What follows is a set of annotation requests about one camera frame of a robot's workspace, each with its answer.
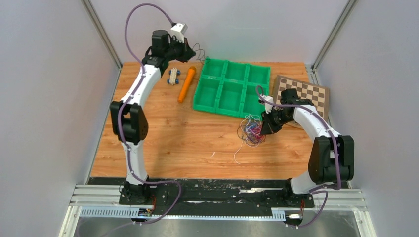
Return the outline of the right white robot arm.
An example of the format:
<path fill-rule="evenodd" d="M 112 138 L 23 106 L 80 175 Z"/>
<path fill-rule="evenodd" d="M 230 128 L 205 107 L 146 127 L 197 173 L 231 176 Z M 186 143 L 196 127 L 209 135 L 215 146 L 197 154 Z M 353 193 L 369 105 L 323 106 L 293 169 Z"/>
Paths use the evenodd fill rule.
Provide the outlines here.
<path fill-rule="evenodd" d="M 286 181 L 282 192 L 283 202 L 295 206 L 302 197 L 325 188 L 340 190 L 342 183 L 354 176 L 354 139 L 333 129 L 319 115 L 309 99 L 301 99 L 297 90 L 286 89 L 280 103 L 274 103 L 263 88 L 255 88 L 259 103 L 265 106 L 261 113 L 261 135 L 279 132 L 283 125 L 295 121 L 312 140 L 312 150 L 307 170 Z"/>

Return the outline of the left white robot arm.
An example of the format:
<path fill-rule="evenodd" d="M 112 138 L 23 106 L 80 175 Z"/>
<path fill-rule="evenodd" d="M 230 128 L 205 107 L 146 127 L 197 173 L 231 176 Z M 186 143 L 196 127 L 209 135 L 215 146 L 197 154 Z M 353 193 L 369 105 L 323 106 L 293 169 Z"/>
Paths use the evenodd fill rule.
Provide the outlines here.
<path fill-rule="evenodd" d="M 121 204 L 148 203 L 150 186 L 156 185 L 156 182 L 149 181 L 144 161 L 144 140 L 149 129 L 143 109 L 146 100 L 170 61 L 184 63 L 196 55 L 182 31 L 155 30 L 151 40 L 131 88 L 120 101 L 113 101 L 110 105 L 113 133 L 121 141 L 127 164 Z"/>

